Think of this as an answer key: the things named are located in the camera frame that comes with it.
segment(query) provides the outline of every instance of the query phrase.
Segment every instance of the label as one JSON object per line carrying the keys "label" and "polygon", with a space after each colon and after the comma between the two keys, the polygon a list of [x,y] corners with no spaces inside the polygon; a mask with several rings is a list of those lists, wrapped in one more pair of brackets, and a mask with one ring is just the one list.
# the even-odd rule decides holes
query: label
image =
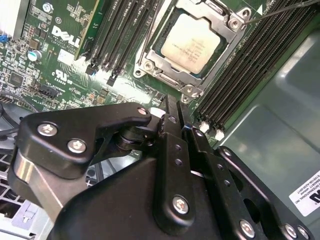
{"label": "label", "polygon": [[291,193],[289,198],[304,217],[319,208],[320,171]]}

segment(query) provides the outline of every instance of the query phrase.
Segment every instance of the dell logo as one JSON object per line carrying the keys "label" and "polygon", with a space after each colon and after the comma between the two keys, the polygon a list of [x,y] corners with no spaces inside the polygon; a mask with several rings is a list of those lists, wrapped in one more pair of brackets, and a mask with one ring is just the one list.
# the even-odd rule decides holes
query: dell logo
{"label": "dell logo", "polygon": [[57,26],[53,26],[52,34],[56,37],[60,37],[63,41],[68,41],[68,43],[77,49],[80,47],[80,39],[77,38],[75,41],[75,36],[70,35],[66,31],[61,31],[61,29]]}

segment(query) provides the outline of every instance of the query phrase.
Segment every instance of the green circuit board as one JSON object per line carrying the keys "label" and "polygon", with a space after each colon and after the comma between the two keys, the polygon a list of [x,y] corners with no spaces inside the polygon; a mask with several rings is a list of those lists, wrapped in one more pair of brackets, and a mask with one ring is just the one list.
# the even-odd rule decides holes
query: green circuit board
{"label": "green circuit board", "polygon": [[[234,11],[249,7],[253,15],[258,14],[261,5],[266,8],[266,0],[223,2]],[[166,94],[179,99],[181,94],[178,91],[152,76],[134,78],[135,51],[113,87],[106,84],[108,72],[89,76],[85,73],[88,65],[85,59],[73,60],[80,52],[82,37],[96,34],[102,20],[99,4],[99,0],[53,0],[53,13],[47,14],[42,9],[42,1],[32,0],[22,38],[0,43],[1,90],[24,97],[39,111],[123,102],[138,102],[149,108],[157,107]],[[41,51],[41,60],[29,61],[27,54],[31,47]],[[42,94],[37,90],[40,85],[53,88],[57,96],[52,98]]]}

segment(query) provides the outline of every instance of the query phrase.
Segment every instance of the black ram slot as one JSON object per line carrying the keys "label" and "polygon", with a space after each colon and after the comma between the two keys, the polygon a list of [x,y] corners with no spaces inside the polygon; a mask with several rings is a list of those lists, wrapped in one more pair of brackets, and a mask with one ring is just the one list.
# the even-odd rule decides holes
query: black ram slot
{"label": "black ram slot", "polygon": [[[296,32],[297,36],[303,31],[303,29],[306,27],[306,25],[310,22],[310,20],[313,18],[313,14],[308,15],[303,22],[301,22],[298,26],[298,31]],[[295,40],[295,34],[291,35],[290,38],[284,42],[284,46],[282,48],[279,48],[279,50],[276,52],[277,54],[270,60],[269,65],[274,66],[277,61],[282,57],[282,55],[288,50],[290,44],[292,44]],[[246,92],[242,94],[242,96],[239,96],[238,101],[236,101],[228,111],[224,113],[220,117],[220,121],[222,124],[226,124],[228,119],[232,116],[233,113],[241,106],[241,104],[246,100],[246,98],[250,95],[250,93],[255,89],[256,86],[267,76],[269,72],[268,70],[262,71],[260,75],[256,78],[257,82],[253,84]]]}
{"label": "black ram slot", "polygon": [[109,34],[110,29],[112,29],[113,25],[115,24],[115,19],[118,16],[119,10],[121,9],[121,6],[126,2],[126,0],[114,0],[112,2],[112,5],[109,7],[109,10],[104,12],[107,8],[106,6],[108,2],[109,1],[107,1],[102,8],[102,13],[104,13],[104,17],[99,26],[98,33],[94,38],[91,52],[87,56],[88,59],[92,59],[92,62],[94,62],[97,56],[99,55],[101,48],[103,47],[104,41]]}
{"label": "black ram slot", "polygon": [[[274,6],[271,8],[270,12],[280,9],[286,5],[285,1],[276,2]],[[274,21],[279,16],[275,15],[270,18],[267,18],[266,20],[263,20],[258,28],[256,28],[253,33],[250,36],[250,39],[247,41],[247,44],[243,46],[243,48],[240,50],[239,53],[237,53],[235,59],[231,62],[231,64],[227,67],[227,69],[223,72],[223,74],[220,76],[220,78],[215,82],[211,90],[209,91],[208,95],[206,96],[206,99],[208,101],[205,102],[205,100],[202,101],[199,109],[201,109],[201,113],[206,112],[209,114],[213,108],[215,107],[216,98],[219,96],[222,96],[225,93],[221,93],[223,89],[228,89],[229,85],[232,84],[230,82],[231,79],[236,79],[235,73],[236,70],[242,65],[243,62],[247,60],[253,60],[252,57],[252,49],[255,49],[255,46],[261,42],[261,38],[265,37],[265,33],[268,31],[268,29],[271,26],[274,26]]]}
{"label": "black ram slot", "polygon": [[254,72],[257,74],[259,72],[259,68],[261,67],[261,64],[263,65],[265,63],[264,57],[269,57],[269,54],[265,52],[272,52],[275,46],[275,42],[279,41],[283,38],[283,34],[288,34],[289,31],[291,31],[291,25],[294,26],[295,22],[289,22],[290,25],[285,26],[285,33],[278,34],[282,28],[284,27],[284,24],[287,22],[288,17],[292,14],[292,12],[284,12],[282,16],[280,16],[280,19],[275,22],[274,27],[272,29],[272,32],[274,33],[274,39],[272,40],[272,43],[269,44],[269,42],[263,41],[263,45],[259,48],[256,48],[254,52],[251,53],[250,61],[245,63],[248,67],[241,69],[241,71],[237,71],[237,78],[236,81],[229,81],[231,84],[229,87],[226,87],[222,94],[220,94],[219,98],[216,100],[218,105],[214,105],[214,109],[209,114],[209,117],[212,118],[214,116],[217,121],[219,122],[219,114],[221,112],[226,111],[223,107],[220,106],[230,106],[231,102],[235,100],[236,95],[239,94],[239,91],[243,91],[247,85],[250,84],[250,82],[253,80],[253,77],[247,77],[248,73]]}
{"label": "black ram slot", "polygon": [[[296,2],[277,1],[269,12]],[[262,20],[200,103],[198,117],[223,128],[315,15],[305,7]]]}
{"label": "black ram slot", "polygon": [[133,8],[136,5],[136,0],[129,0],[125,1],[126,4],[123,4],[120,8],[119,15],[116,17],[116,20],[114,21],[114,25],[112,26],[112,29],[110,30],[108,36],[106,37],[103,47],[99,53],[97,64],[98,66],[101,66],[102,63],[105,61],[105,59],[109,56],[111,49],[110,44],[112,41],[119,41],[120,35],[116,35],[116,32],[119,31],[120,33],[123,31],[123,29],[126,26],[126,23],[128,19],[130,18],[130,15],[132,14]]}
{"label": "black ram slot", "polygon": [[142,25],[145,25],[145,23],[147,23],[147,20],[150,15],[150,10],[151,10],[150,8],[152,8],[154,6],[154,4],[159,4],[159,1],[153,0],[150,5],[145,7],[145,11],[143,13],[143,16],[139,20],[138,28],[134,32],[134,34],[130,40],[130,43],[126,46],[125,50],[123,51],[123,55],[120,57],[118,64],[114,67],[114,69],[111,73],[111,76],[107,81],[108,85],[113,86],[113,84],[117,80],[117,77],[119,76],[121,71],[124,69],[126,61],[127,61],[128,57],[130,56],[134,45],[137,43],[138,38],[141,37],[141,34],[143,33],[144,28],[139,27],[139,25],[142,26]]}
{"label": "black ram slot", "polygon": [[116,41],[115,46],[112,48],[111,53],[104,59],[102,65],[104,70],[107,72],[111,68],[113,68],[113,65],[115,64],[117,56],[119,55],[119,50],[121,49],[121,46],[124,44],[124,41],[126,40],[126,35],[129,33],[130,29],[134,28],[137,25],[137,21],[135,19],[139,19],[141,14],[144,13],[146,9],[146,5],[143,2],[136,2],[135,6],[133,7],[133,11],[131,12],[131,15],[126,21],[125,27],[122,29],[120,37],[118,41]]}

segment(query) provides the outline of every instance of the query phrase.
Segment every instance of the black plastic bracket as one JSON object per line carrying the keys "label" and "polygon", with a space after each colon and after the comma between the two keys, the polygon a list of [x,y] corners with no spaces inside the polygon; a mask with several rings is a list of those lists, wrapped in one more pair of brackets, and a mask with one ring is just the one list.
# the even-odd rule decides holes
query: black plastic bracket
{"label": "black plastic bracket", "polygon": [[[88,169],[97,139],[103,138],[107,145],[121,128],[146,126],[150,120],[151,114],[133,102],[36,113],[21,121],[16,145],[34,164],[62,178],[76,179]],[[47,123],[57,128],[56,135],[43,136],[37,131]],[[71,140],[84,142],[85,152],[71,152],[67,147]]]}

